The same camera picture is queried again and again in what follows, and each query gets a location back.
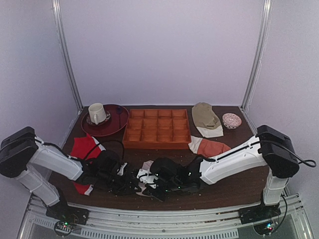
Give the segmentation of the mauve underwear white waistband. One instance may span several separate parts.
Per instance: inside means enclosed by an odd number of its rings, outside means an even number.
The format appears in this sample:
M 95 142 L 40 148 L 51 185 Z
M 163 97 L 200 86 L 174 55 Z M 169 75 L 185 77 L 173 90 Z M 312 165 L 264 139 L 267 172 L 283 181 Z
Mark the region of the mauve underwear white waistband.
M 146 161 L 143 163 L 142 167 L 138 170 L 136 178 L 139 181 L 138 186 L 140 187 L 141 191 L 137 192 L 136 194 L 139 196 L 144 196 L 144 197 L 147 196 L 143 194 L 144 190 L 146 189 L 146 180 L 144 178 L 150 175 L 150 167 L 152 164 L 153 164 L 152 160 Z

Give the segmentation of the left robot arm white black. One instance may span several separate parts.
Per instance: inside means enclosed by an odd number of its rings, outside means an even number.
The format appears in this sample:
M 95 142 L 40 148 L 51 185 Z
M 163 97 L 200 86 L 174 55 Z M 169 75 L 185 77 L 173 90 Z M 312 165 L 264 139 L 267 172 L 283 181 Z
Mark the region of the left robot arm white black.
M 71 180 L 80 195 L 90 196 L 95 189 L 116 195 L 141 191 L 137 178 L 129 172 L 128 163 L 92 136 L 76 138 L 71 155 L 56 144 L 41 140 L 29 126 L 1 142 L 1 175 L 18 180 L 49 207 L 61 204 L 62 192 L 43 179 L 36 165 Z

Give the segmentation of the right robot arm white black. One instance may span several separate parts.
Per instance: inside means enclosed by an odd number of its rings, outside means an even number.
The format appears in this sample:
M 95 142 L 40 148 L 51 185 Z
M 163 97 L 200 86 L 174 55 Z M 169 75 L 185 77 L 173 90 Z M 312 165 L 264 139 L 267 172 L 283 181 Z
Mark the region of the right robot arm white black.
M 200 154 L 186 166 L 169 158 L 147 161 L 136 178 L 143 195 L 163 202 L 169 192 L 195 193 L 226 177 L 260 166 L 269 168 L 261 202 L 274 206 L 279 203 L 289 178 L 300 167 L 291 139 L 267 125 L 258 127 L 257 134 L 243 144 L 213 157 Z

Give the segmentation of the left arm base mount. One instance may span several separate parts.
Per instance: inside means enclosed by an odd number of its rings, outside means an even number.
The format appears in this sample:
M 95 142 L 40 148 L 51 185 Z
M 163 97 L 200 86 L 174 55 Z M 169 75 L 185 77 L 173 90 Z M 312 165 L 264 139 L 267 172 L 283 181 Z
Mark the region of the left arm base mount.
M 45 207 L 46 215 L 57 220 L 53 226 L 54 232 L 63 238 L 69 236 L 78 225 L 86 225 L 89 217 L 87 209 L 72 207 L 63 202 Z

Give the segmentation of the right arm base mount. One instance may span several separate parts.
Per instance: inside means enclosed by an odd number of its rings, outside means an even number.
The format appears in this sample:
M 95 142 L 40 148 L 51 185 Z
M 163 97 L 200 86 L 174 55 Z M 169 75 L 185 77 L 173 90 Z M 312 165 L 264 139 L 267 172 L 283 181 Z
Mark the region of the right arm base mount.
M 265 206 L 259 204 L 256 206 L 241 208 L 238 210 L 241 224 L 253 224 L 254 231 L 260 236 L 270 236 L 276 228 L 273 218 L 281 215 L 279 204 Z

